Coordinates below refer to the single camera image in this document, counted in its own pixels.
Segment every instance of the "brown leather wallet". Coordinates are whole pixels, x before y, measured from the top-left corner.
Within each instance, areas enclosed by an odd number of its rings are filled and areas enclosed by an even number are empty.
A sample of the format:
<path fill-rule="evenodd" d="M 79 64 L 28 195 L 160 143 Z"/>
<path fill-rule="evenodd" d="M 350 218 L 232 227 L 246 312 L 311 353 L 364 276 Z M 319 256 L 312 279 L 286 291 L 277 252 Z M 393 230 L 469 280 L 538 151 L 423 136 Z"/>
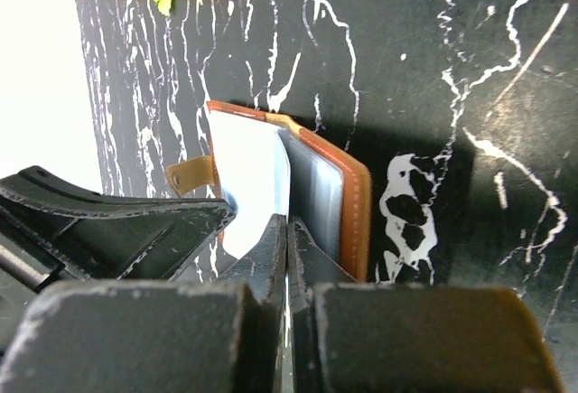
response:
<path fill-rule="evenodd" d="M 289 116 L 266 113 L 219 101 L 209 102 L 209 112 L 224 112 L 288 128 L 295 138 L 316 154 L 335 164 L 343 175 L 343 197 L 340 215 L 339 263 L 359 281 L 368 275 L 369 229 L 371 217 L 371 176 L 368 168 L 355 158 Z M 212 156 L 201 156 L 166 169 L 174 191 L 185 193 L 203 185 L 213 185 L 220 196 L 219 172 Z"/>

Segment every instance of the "wallet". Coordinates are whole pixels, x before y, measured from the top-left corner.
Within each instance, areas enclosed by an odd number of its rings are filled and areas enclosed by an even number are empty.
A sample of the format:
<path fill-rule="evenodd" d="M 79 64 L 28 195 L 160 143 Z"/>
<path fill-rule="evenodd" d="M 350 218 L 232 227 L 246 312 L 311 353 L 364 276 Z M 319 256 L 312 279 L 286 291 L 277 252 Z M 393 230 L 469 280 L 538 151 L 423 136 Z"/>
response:
<path fill-rule="evenodd" d="M 359 281 L 368 275 L 371 176 L 355 158 L 292 118 L 210 101 L 211 155 L 171 165 L 182 197 L 205 184 L 236 212 L 221 232 L 239 259 L 273 214 L 300 217 L 315 243 Z"/>

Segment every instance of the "marble countertop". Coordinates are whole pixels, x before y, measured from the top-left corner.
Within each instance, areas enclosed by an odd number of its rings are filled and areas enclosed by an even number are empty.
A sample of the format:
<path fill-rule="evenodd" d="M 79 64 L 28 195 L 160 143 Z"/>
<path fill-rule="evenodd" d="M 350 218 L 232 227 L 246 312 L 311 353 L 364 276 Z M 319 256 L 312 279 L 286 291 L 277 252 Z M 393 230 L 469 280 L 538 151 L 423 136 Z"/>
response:
<path fill-rule="evenodd" d="M 371 280 L 515 289 L 578 391 L 576 0 L 77 5 L 106 193 L 171 196 L 210 98 L 292 115 L 372 173 Z"/>

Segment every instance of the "white marble vein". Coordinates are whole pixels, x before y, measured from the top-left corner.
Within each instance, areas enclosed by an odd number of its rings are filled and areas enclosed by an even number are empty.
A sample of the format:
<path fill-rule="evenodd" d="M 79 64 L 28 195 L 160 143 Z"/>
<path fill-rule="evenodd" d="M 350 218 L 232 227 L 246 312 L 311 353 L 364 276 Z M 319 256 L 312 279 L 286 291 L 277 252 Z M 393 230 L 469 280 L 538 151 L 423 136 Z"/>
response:
<path fill-rule="evenodd" d="M 276 113 L 279 112 L 281 108 L 281 104 L 287 99 L 287 95 L 289 94 L 289 90 L 293 86 L 293 80 L 295 79 L 295 73 L 297 72 L 297 67 L 299 66 L 299 60 L 301 59 L 301 53 L 298 52 L 295 55 L 295 60 L 293 63 L 293 69 L 291 70 L 291 76 L 285 84 L 277 93 L 270 94 L 268 98 L 269 104 L 269 111 L 274 111 Z"/>
<path fill-rule="evenodd" d="M 548 314 L 548 319 L 546 319 L 545 324 L 544 324 L 544 328 L 542 329 L 542 337 L 546 337 L 546 334 L 548 333 L 548 329 L 550 328 L 550 324 L 552 323 L 552 319 L 554 318 L 554 315 L 556 314 L 556 311 L 558 310 L 558 305 L 560 304 L 560 299 L 562 298 L 562 294 L 566 288 L 566 285 L 568 284 L 568 280 L 570 279 L 570 274 L 572 272 L 572 269 L 576 266 L 576 257 L 578 256 L 578 244 L 576 244 L 574 246 L 573 252 L 572 252 L 572 257 L 570 258 L 570 262 L 568 262 L 568 267 L 566 268 L 565 272 L 564 272 L 564 277 L 562 278 L 562 283 L 556 288 L 555 292 L 556 292 L 556 297 L 554 299 L 554 303 L 552 304 L 552 309 L 550 310 L 550 313 Z"/>
<path fill-rule="evenodd" d="M 268 81 L 267 81 L 267 85 L 266 85 L 266 101 L 267 101 L 267 106 L 269 108 L 269 111 L 278 112 L 280 107 L 281 107 L 281 102 L 283 102 L 283 100 L 284 100 L 283 94 L 286 97 L 287 93 L 289 92 L 289 89 L 286 89 L 286 92 L 284 92 L 284 90 L 282 88 L 277 94 L 274 94 L 271 90 L 271 87 L 272 87 L 273 81 L 274 81 L 274 77 L 275 77 L 277 59 L 279 58 L 279 32 L 277 30 L 278 24 L 279 24 L 279 6 L 277 5 L 276 0 L 269 0 L 269 4 L 271 6 L 271 11 L 273 14 L 273 33 L 272 33 L 272 37 L 271 37 L 271 47 L 269 49 L 270 56 L 268 57 L 269 66 L 267 68 Z M 300 57 L 301 57 L 301 54 L 299 54 L 298 58 L 297 57 L 295 58 L 295 64 L 299 63 Z M 294 74 L 295 69 L 296 69 L 295 64 L 294 64 L 294 70 L 292 71 L 292 74 L 291 74 L 292 77 L 294 77 L 294 75 L 295 75 Z M 292 82 L 292 80 L 287 81 L 287 84 L 289 84 L 289 88 L 291 88 L 290 82 Z"/>
<path fill-rule="evenodd" d="M 95 7 L 97 9 L 97 23 L 98 23 L 98 36 L 100 38 L 100 44 L 102 46 L 103 53 L 107 52 L 107 46 L 105 45 L 105 39 L 102 30 L 102 24 L 100 23 L 100 14 L 98 12 L 98 0 L 95 0 Z M 112 189 L 113 193 L 118 195 L 125 195 L 125 190 L 123 188 L 123 177 L 122 172 L 120 170 L 120 165 L 118 163 L 118 151 L 117 151 L 117 141 L 115 136 L 112 132 L 112 125 L 113 125 L 113 118 L 112 113 L 110 111 L 110 88 L 108 86 L 109 82 L 107 81 L 107 69 L 103 66 L 101 60 L 94 60 L 95 67 L 94 67 L 94 74 L 96 80 L 96 91 L 98 95 L 98 105 L 101 108 L 101 111 L 98 113 L 100 114 L 100 126 L 101 126 L 101 135 L 103 138 L 107 139 L 106 144 L 106 152 L 105 152 L 105 160 L 107 162 L 107 171 L 108 177 L 112 182 Z M 104 86 L 105 86 L 105 93 L 102 93 L 103 87 L 103 79 L 101 78 L 102 71 L 106 78 L 104 78 Z"/>
<path fill-rule="evenodd" d="M 177 137 L 179 143 L 179 163 L 187 160 L 187 147 L 184 143 L 184 133 L 182 132 L 181 120 L 177 117 L 177 95 L 179 93 L 179 71 L 177 70 L 177 63 L 174 59 L 172 48 L 172 31 L 171 19 L 166 19 L 166 39 L 164 39 L 164 51 L 167 55 L 167 63 L 169 64 L 169 79 L 171 84 L 171 96 L 166 102 L 166 111 L 169 117 L 172 131 Z"/>
<path fill-rule="evenodd" d="M 146 26 L 145 26 L 145 19 L 141 15 L 140 22 L 142 25 L 142 32 L 144 35 L 144 41 L 146 45 L 141 43 L 140 38 L 137 36 L 136 40 L 138 42 L 138 52 L 140 52 L 140 56 L 144 62 L 145 70 L 148 76 L 148 81 L 146 82 L 148 85 L 149 92 L 151 94 L 151 101 L 148 103 L 148 107 L 155 108 L 157 106 L 157 99 L 156 94 L 154 92 L 154 65 L 152 63 L 153 59 L 153 50 L 151 47 L 150 40 L 148 39 Z M 135 86 L 133 87 L 133 106 L 134 106 L 134 114 L 135 114 L 135 129 L 136 129 L 136 142 L 138 146 L 138 159 L 141 167 L 144 169 L 144 174 L 146 175 L 146 196 L 147 197 L 155 197 L 156 196 L 156 187 L 154 186 L 153 182 L 153 171 L 154 171 L 154 163 L 153 158 L 151 156 L 149 150 L 149 140 L 152 139 L 152 133 L 150 131 L 149 122 L 147 121 L 146 125 L 141 128 L 141 118 L 140 118 L 140 109 L 146 109 L 147 103 L 145 102 L 142 91 L 140 88 L 140 75 L 135 71 L 135 67 L 133 67 L 134 76 L 135 76 Z"/>
<path fill-rule="evenodd" d="M 386 218 L 386 235 L 396 244 L 399 250 L 399 256 L 391 251 L 385 250 L 383 257 L 386 263 L 387 277 L 383 279 L 379 276 L 378 265 L 376 265 L 376 280 L 383 283 L 395 283 L 397 276 L 404 265 L 418 270 L 420 261 L 424 261 L 430 269 L 430 284 L 434 283 L 434 266 L 430 260 L 429 253 L 437 245 L 437 233 L 435 232 L 434 215 L 428 204 L 421 204 L 422 213 L 425 217 L 423 225 L 408 223 L 401 217 L 392 213 L 387 201 L 397 196 L 409 196 L 416 203 L 421 203 L 416 194 L 414 187 L 410 183 L 410 173 L 416 171 L 429 179 L 431 175 L 412 163 L 415 158 L 414 154 L 405 154 L 394 157 L 387 168 L 387 187 L 379 199 L 379 210 Z M 403 236 L 406 226 L 414 226 L 422 231 L 424 238 L 417 248 L 411 249 Z"/>
<path fill-rule="evenodd" d="M 529 264 L 532 261 L 532 255 L 533 255 L 534 251 L 536 251 L 537 254 L 540 256 L 539 265 L 534 272 L 534 275 L 537 275 L 537 273 L 539 273 L 540 269 L 542 268 L 542 266 L 545 262 L 544 250 L 550 244 L 552 244 L 552 242 L 554 242 L 556 235 L 558 235 L 559 233 L 561 233 L 564 230 L 565 223 L 568 221 L 568 216 L 566 215 L 564 210 L 559 206 L 560 200 L 558 199 L 558 197 L 555 195 L 554 192 L 552 192 L 551 190 L 548 190 L 545 187 L 545 185 L 541 179 L 539 179 L 534 173 L 532 173 L 532 171 L 527 166 L 525 166 L 524 164 L 519 162 L 519 160 L 517 160 L 516 158 L 514 158 L 513 156 L 511 156 L 509 154 L 506 154 L 504 151 L 502 151 L 501 149 L 496 147 L 494 144 L 492 144 L 490 142 L 490 140 L 477 139 L 476 136 L 474 136 L 472 133 L 470 133 L 470 131 L 468 131 L 467 128 L 464 128 L 463 132 L 468 137 L 468 139 L 471 141 L 471 143 L 474 146 L 476 146 L 477 148 L 479 148 L 485 155 L 505 160 L 508 163 L 517 167 L 517 169 L 519 171 L 521 171 L 526 176 L 526 178 L 531 183 L 533 183 L 539 191 L 541 191 L 545 195 L 545 206 L 544 206 L 544 209 L 542 211 L 542 214 L 540 215 L 540 218 L 538 219 L 538 222 L 536 224 L 536 228 L 533 232 L 532 237 L 530 238 L 529 243 L 527 244 L 527 246 L 525 248 L 515 248 L 514 250 L 512 250 L 509 253 L 509 255 L 507 257 L 505 257 L 500 263 L 500 265 L 504 265 L 506 262 L 508 262 L 513 257 L 514 253 L 516 253 L 520 249 L 524 249 L 526 251 L 525 261 L 527 264 Z M 537 234 L 537 228 L 543 223 L 545 215 L 549 211 L 551 211 L 555 214 L 556 224 L 551 229 L 549 229 L 547 231 L 547 234 L 546 234 L 544 240 L 542 240 L 540 242 L 536 242 L 535 238 L 536 238 L 536 234 Z"/>
<path fill-rule="evenodd" d="M 217 269 L 217 246 L 218 241 L 215 239 L 213 242 L 209 244 L 209 262 L 210 262 L 210 270 L 215 273 L 215 278 L 219 277 L 219 271 Z"/>
<path fill-rule="evenodd" d="M 201 271 L 200 266 L 199 266 L 199 257 L 195 258 L 195 270 L 197 272 L 197 275 L 199 276 L 199 281 L 201 283 L 203 283 L 204 280 L 202 278 L 202 271 Z"/>
<path fill-rule="evenodd" d="M 140 54 L 141 46 L 138 44 L 138 38 L 135 34 L 135 24 L 134 24 L 134 17 L 135 17 L 135 10 L 137 9 L 136 6 L 132 6 L 133 0 L 126 0 L 125 4 L 125 12 L 123 15 L 120 14 L 120 8 L 122 5 L 122 0 L 115 0 L 117 6 L 117 19 L 120 24 L 121 28 L 126 29 L 125 33 L 125 46 L 127 51 L 130 53 L 129 57 L 125 59 L 125 70 L 126 72 L 130 72 L 133 78 L 133 87 L 132 90 L 132 104 L 133 104 L 133 114 L 135 116 L 135 127 L 136 127 L 136 142 L 140 146 L 143 142 L 142 133 L 139 130 L 140 127 L 140 115 L 139 115 L 139 108 L 143 105 L 143 97 L 142 97 L 142 90 L 141 90 L 141 79 L 140 76 L 136 72 L 136 59 Z M 138 162 L 141 168 L 146 172 L 146 164 L 151 163 L 150 154 L 148 151 L 148 145 L 144 148 L 139 147 L 138 152 Z M 128 178 L 128 184 L 130 188 L 130 195 L 134 195 L 132 189 L 132 181 L 131 178 Z"/>
<path fill-rule="evenodd" d="M 156 23 L 156 19 L 154 17 L 154 9 L 152 7 L 152 0 L 146 0 L 146 9 L 148 10 L 148 15 L 147 17 L 149 17 L 151 19 L 151 23 L 152 23 L 152 29 L 153 29 L 153 47 L 154 47 L 154 51 L 152 51 L 152 53 L 149 52 L 149 60 L 151 61 L 150 63 L 150 70 L 149 70 L 149 74 L 151 74 L 151 77 L 149 78 L 149 88 L 151 90 L 151 94 L 152 94 L 152 101 L 146 102 L 144 103 L 144 111 L 147 115 L 147 120 L 146 120 L 146 126 L 144 128 L 141 129 L 142 132 L 142 144 L 139 145 L 141 147 L 143 147 L 143 150 L 146 151 L 144 152 L 144 161 L 145 161 L 145 167 L 146 167 L 146 190 L 147 190 L 147 196 L 149 197 L 156 197 L 157 195 L 157 190 L 156 187 L 154 186 L 154 180 L 153 180 L 153 170 L 155 168 L 155 163 L 152 161 L 152 156 L 150 154 L 150 144 L 153 145 L 156 154 L 159 157 L 158 160 L 158 164 L 160 169 L 164 169 L 165 168 L 165 163 L 164 163 L 164 154 L 163 154 L 163 144 L 160 141 L 160 122 L 161 122 L 161 94 L 163 93 L 163 91 L 166 91 L 168 88 L 166 88 L 166 84 L 169 83 L 170 84 L 170 78 L 167 75 L 164 66 L 163 66 L 163 61 L 161 59 L 161 54 L 159 52 L 159 47 L 161 47 L 161 44 L 159 42 L 159 31 L 161 30 L 160 27 L 158 26 L 158 24 Z M 147 42 L 147 47 L 148 50 L 151 51 L 152 47 L 151 44 L 149 42 L 147 33 L 146 33 L 146 27 L 145 24 L 143 23 L 143 32 L 144 32 L 144 39 Z M 163 41 L 165 41 L 167 39 L 167 33 L 168 31 L 166 30 L 166 28 L 164 28 L 163 31 Z M 155 65 L 157 65 L 159 67 L 160 72 L 157 73 L 155 72 Z M 163 197 L 168 196 L 168 192 L 160 192 L 158 193 Z"/>
<path fill-rule="evenodd" d="M 308 20 L 307 20 L 307 16 L 306 16 L 306 9 L 307 9 L 307 2 L 313 2 L 313 18 L 316 21 L 317 16 L 320 12 L 320 9 L 323 8 L 323 12 L 329 14 L 331 20 L 333 21 L 333 23 L 339 27 L 342 28 L 345 31 L 345 43 L 347 44 L 347 48 L 350 52 L 350 57 L 351 57 L 351 64 L 350 64 L 350 80 L 349 80 L 349 88 L 351 93 L 353 94 L 353 97 L 355 99 L 354 102 L 354 106 L 353 106 L 353 120 L 352 120 L 352 129 L 350 131 L 350 134 L 348 136 L 348 139 L 345 143 L 345 147 L 344 149 L 347 151 L 350 148 L 350 143 L 351 143 L 351 138 L 353 137 L 353 135 L 355 134 L 356 128 L 357 128 L 357 124 L 358 124 L 358 119 L 359 119 L 359 91 L 356 89 L 355 86 L 355 79 L 356 79 L 356 75 L 357 75 L 357 56 L 355 53 L 355 48 L 353 47 L 353 42 L 351 40 L 351 29 L 350 29 L 350 25 L 341 21 L 337 15 L 335 14 L 335 11 L 333 10 L 333 6 L 331 5 L 331 3 L 328 0 L 303 0 L 303 24 L 305 25 L 305 29 L 307 30 L 307 33 L 309 34 L 309 37 L 311 38 L 313 44 L 315 45 L 316 48 L 319 48 L 319 43 L 317 43 L 313 33 L 312 33 L 312 28 L 311 25 L 309 24 Z"/>
<path fill-rule="evenodd" d="M 254 91 L 255 84 L 253 83 L 253 68 L 251 67 L 251 63 L 249 61 L 245 61 L 245 66 L 247 66 L 247 70 L 249 72 L 249 76 L 248 76 L 249 95 L 251 96 L 251 99 L 253 99 L 253 105 L 255 107 L 255 110 L 257 110 L 259 108 L 259 103 L 255 97 L 255 91 Z"/>
<path fill-rule="evenodd" d="M 504 187 L 504 173 L 497 172 L 494 176 L 494 183 L 496 184 L 496 194 L 499 199 L 499 207 L 502 210 L 508 208 L 508 197 L 506 195 L 506 188 Z"/>
<path fill-rule="evenodd" d="M 556 14 L 554 20 L 550 24 L 550 27 L 548 27 L 548 30 L 546 30 L 546 32 L 544 33 L 544 36 L 542 36 L 542 39 L 540 40 L 540 42 L 537 44 L 535 49 L 530 53 L 530 56 L 527 58 L 526 62 L 522 65 L 522 68 L 520 69 L 520 71 L 508 83 L 506 88 L 500 92 L 500 94 L 498 95 L 498 97 L 494 101 L 494 104 L 493 104 L 494 106 L 496 104 L 498 104 L 506 96 L 506 94 L 508 92 L 510 92 L 510 90 L 514 87 L 514 85 L 517 83 L 517 81 L 520 80 L 520 77 L 522 77 L 522 75 L 524 75 L 524 72 L 527 71 L 527 69 L 530 67 L 530 65 L 532 64 L 532 62 L 534 61 L 534 59 L 536 58 L 538 53 L 542 51 L 542 49 L 544 48 L 544 45 L 550 40 L 552 33 L 554 33 L 554 31 L 556 30 L 556 28 L 558 27 L 558 25 L 560 24 L 560 22 L 562 21 L 562 19 L 566 15 L 566 12 L 568 11 L 569 6 L 570 6 L 569 3 L 562 4 L 562 6 L 560 7 L 560 10 L 558 11 L 558 14 Z"/>
<path fill-rule="evenodd" d="M 446 6 L 437 15 L 437 19 L 439 20 L 438 26 L 443 31 L 443 38 L 442 38 L 443 44 L 453 54 L 455 54 L 455 56 L 459 59 L 460 62 L 467 62 L 471 59 L 471 56 L 468 57 L 468 55 L 465 54 L 465 51 L 463 51 L 460 48 L 460 45 L 464 42 L 464 34 L 465 34 L 464 31 L 461 31 L 460 33 L 458 33 L 458 39 L 457 40 L 451 39 L 453 27 L 454 27 L 453 26 L 452 13 L 455 10 L 455 8 L 457 7 L 457 4 L 453 0 L 443 0 L 443 1 L 445 2 Z M 509 70 L 513 70 L 518 65 L 521 54 L 522 54 L 522 47 L 521 47 L 520 41 L 517 37 L 518 31 L 517 31 L 516 27 L 514 27 L 513 21 L 514 21 L 514 17 L 515 17 L 517 9 L 520 6 L 526 4 L 528 1 L 529 0 L 516 0 L 516 2 L 508 10 L 508 18 L 506 20 L 505 27 L 506 27 L 506 31 L 508 34 L 508 39 L 514 44 L 514 54 L 508 59 L 508 64 L 496 65 L 494 67 L 487 68 L 483 71 L 482 75 L 477 80 L 474 80 L 474 81 L 470 81 L 467 78 L 457 80 L 456 78 L 454 78 L 454 74 L 453 74 L 455 66 L 452 62 L 452 59 L 451 58 L 448 59 L 450 64 L 446 69 L 444 69 L 442 71 L 441 80 L 448 85 L 448 87 L 450 88 L 450 91 L 453 94 L 453 99 L 452 99 L 452 102 L 450 103 L 450 110 L 452 112 L 452 120 L 450 122 L 451 133 L 450 133 L 448 141 L 444 145 L 442 151 L 438 155 L 433 157 L 433 162 L 437 166 L 438 174 L 435 174 L 434 172 L 431 172 L 431 173 L 422 172 L 422 175 L 426 178 L 426 180 L 430 181 L 433 184 L 432 195 L 430 197 L 430 200 L 427 203 L 427 205 L 422 205 L 422 208 L 424 208 L 426 206 L 427 206 L 427 208 L 432 207 L 435 199 L 437 198 L 437 192 L 438 192 L 440 186 L 442 185 L 443 180 L 445 179 L 445 175 L 448 172 L 449 162 L 453 156 L 453 145 L 455 144 L 455 141 L 457 139 L 457 130 L 458 130 L 459 121 L 464 114 L 464 111 L 466 108 L 465 107 L 466 99 L 471 94 L 472 89 L 474 87 L 484 83 L 494 73 L 506 72 Z M 488 6 L 487 18 L 482 23 L 485 23 L 488 19 L 490 19 L 490 17 L 492 15 L 494 15 L 495 12 L 496 12 L 495 6 L 493 6 L 493 5 Z M 394 180 L 393 182 L 389 180 L 390 171 L 395 173 L 395 169 L 399 166 L 398 162 L 396 161 L 397 158 L 399 158 L 399 157 L 395 157 L 389 163 L 389 166 L 387 169 L 388 177 L 387 177 L 387 187 L 386 187 L 386 192 L 388 190 L 389 190 L 389 192 L 388 192 L 388 195 L 386 195 L 386 193 L 384 192 L 382 198 L 384 196 L 385 197 L 388 197 L 388 196 L 391 197 L 391 196 L 393 196 L 392 193 L 395 193 L 397 191 L 396 184 L 399 182 L 396 182 L 396 180 Z M 413 167 L 413 165 L 411 163 L 407 163 L 404 170 L 406 172 L 409 172 L 410 170 L 412 170 L 412 167 Z M 400 189 L 406 190 L 406 187 L 402 184 L 402 187 L 400 187 Z M 387 219 L 387 222 L 389 222 L 391 220 L 389 217 L 392 214 L 389 211 L 386 211 L 386 213 L 384 213 L 384 211 L 382 211 L 382 214 Z M 435 224 L 434 224 L 433 218 L 432 218 L 432 226 L 430 228 L 430 231 L 432 231 L 435 234 Z M 402 249 L 406 249 L 407 244 L 406 244 L 405 239 L 401 235 L 401 233 L 397 234 L 392 230 L 390 230 L 390 233 L 395 235 L 393 238 L 390 236 L 390 239 L 392 239 L 392 241 L 396 245 L 397 249 L 400 250 L 400 252 L 402 251 Z M 391 257 L 391 255 L 392 255 L 392 253 L 390 253 L 390 252 L 387 252 L 387 251 L 384 252 L 384 257 Z M 428 263 L 428 266 L 430 267 L 430 269 L 432 270 L 432 273 L 433 273 L 434 271 L 433 271 L 433 268 L 431 266 L 431 262 Z M 394 274 L 396 275 L 396 274 L 398 274 L 398 272 L 399 271 L 397 270 L 397 267 L 396 267 L 396 269 L 394 270 Z M 395 277 L 389 276 L 387 278 L 387 281 L 395 281 Z"/>
<path fill-rule="evenodd" d="M 196 5 L 195 5 L 195 27 L 197 28 L 197 33 L 199 33 L 199 0 L 197 0 Z M 187 39 L 187 33 L 186 33 L 186 26 L 187 26 L 187 22 L 189 21 L 189 16 L 191 15 L 191 0 L 187 0 L 187 6 L 185 9 L 185 14 L 184 17 L 182 18 L 182 22 L 181 22 L 181 37 L 182 37 L 182 46 L 183 46 L 183 52 L 182 52 L 182 58 L 184 59 L 184 64 L 187 67 L 187 78 L 189 80 L 189 86 L 191 86 L 191 91 L 194 92 L 195 91 L 195 87 L 193 84 L 193 79 L 192 79 L 192 69 L 191 69 L 191 61 L 189 58 L 189 40 Z"/>
<path fill-rule="evenodd" d="M 195 1 L 195 27 L 197 28 L 197 34 L 200 35 L 200 25 L 199 25 L 199 9 L 202 6 L 202 0 Z"/>
<path fill-rule="evenodd" d="M 213 31 L 213 49 L 217 45 L 217 15 L 215 14 L 215 0 L 210 0 L 210 29 Z"/>
<path fill-rule="evenodd" d="M 315 100 L 313 101 L 313 107 L 315 108 L 315 129 L 314 133 L 318 133 L 320 130 L 325 129 L 325 125 L 322 120 L 322 111 L 319 108 L 320 100 L 319 93 L 315 94 Z"/>

